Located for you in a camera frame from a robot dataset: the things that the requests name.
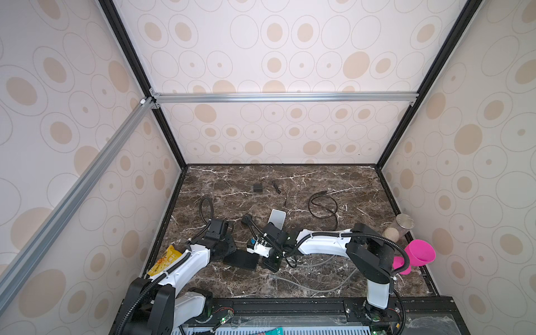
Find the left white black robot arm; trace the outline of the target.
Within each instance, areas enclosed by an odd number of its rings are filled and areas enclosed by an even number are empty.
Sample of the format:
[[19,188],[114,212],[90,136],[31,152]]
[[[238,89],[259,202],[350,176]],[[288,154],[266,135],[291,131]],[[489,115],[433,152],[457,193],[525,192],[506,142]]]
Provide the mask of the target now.
[[111,334],[171,334],[208,309],[209,294],[189,292],[178,298],[177,293],[201,269],[222,261],[237,247],[228,230],[229,221],[215,219],[211,198],[202,198],[199,213],[205,226],[188,240],[184,253],[162,272],[131,282]]

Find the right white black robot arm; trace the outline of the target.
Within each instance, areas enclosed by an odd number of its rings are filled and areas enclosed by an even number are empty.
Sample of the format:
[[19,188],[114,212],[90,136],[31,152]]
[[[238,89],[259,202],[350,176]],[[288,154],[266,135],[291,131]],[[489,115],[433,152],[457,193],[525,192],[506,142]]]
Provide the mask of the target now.
[[325,254],[348,258],[367,279],[367,302],[369,309],[388,308],[390,295],[394,294],[396,275],[410,267],[410,258],[404,248],[383,237],[363,223],[352,229],[339,231],[301,230],[286,233],[268,223],[258,227],[250,214],[242,217],[241,223],[252,232],[247,251],[262,257],[261,267],[276,273],[281,262],[297,267],[299,255]]

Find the yellow snack bag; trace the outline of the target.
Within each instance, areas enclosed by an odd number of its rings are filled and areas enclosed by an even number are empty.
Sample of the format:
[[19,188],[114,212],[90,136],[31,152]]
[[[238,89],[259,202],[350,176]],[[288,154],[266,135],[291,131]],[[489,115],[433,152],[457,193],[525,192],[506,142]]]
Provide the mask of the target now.
[[149,276],[159,275],[169,268],[176,260],[182,256],[182,253],[177,251],[173,245],[166,249],[166,253],[160,258],[155,265],[147,273]]

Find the pink funnel cup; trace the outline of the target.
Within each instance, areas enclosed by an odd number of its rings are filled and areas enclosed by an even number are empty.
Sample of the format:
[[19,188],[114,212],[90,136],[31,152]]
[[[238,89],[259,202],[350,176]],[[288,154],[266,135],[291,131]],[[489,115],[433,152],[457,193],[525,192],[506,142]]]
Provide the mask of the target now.
[[436,251],[431,244],[423,240],[413,240],[405,248],[410,260],[410,266],[407,270],[401,272],[401,275],[408,275],[412,267],[421,267],[428,265],[436,259]]

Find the white network switch box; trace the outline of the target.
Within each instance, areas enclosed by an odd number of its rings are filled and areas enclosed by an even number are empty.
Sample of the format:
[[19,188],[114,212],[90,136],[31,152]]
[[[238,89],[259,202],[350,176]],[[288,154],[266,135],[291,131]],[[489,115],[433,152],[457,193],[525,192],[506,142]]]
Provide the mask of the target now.
[[272,209],[268,222],[273,224],[275,228],[283,230],[283,225],[286,220],[286,213],[277,209]]

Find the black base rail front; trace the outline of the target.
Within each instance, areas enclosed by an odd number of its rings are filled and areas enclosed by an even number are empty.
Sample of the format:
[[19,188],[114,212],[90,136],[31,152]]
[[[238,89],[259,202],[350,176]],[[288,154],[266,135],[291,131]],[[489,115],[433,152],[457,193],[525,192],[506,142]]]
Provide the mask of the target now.
[[392,297],[385,311],[356,298],[213,298],[144,304],[124,334],[468,334],[451,297]]

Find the diagonal aluminium rail left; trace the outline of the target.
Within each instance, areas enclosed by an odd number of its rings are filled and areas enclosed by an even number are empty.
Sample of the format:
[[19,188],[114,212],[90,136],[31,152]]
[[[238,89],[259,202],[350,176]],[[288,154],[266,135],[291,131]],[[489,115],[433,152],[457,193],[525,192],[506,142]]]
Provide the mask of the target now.
[[45,217],[43,223],[37,227],[1,275],[2,314],[12,304],[23,285],[29,280],[74,213],[80,208],[82,202],[96,186],[155,102],[156,99],[151,96],[140,100],[102,150],[96,152],[96,156],[80,176],[73,173],[61,173],[54,177],[56,180],[68,181],[70,187],[64,188],[63,197],[57,200],[49,215]]

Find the horizontal aluminium rail back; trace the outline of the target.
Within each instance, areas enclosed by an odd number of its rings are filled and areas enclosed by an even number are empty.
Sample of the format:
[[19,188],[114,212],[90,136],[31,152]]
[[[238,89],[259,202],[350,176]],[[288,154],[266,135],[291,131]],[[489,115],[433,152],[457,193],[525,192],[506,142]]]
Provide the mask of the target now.
[[417,92],[295,92],[295,93],[155,93],[141,100],[159,107],[166,103],[320,103],[320,102],[415,102]]

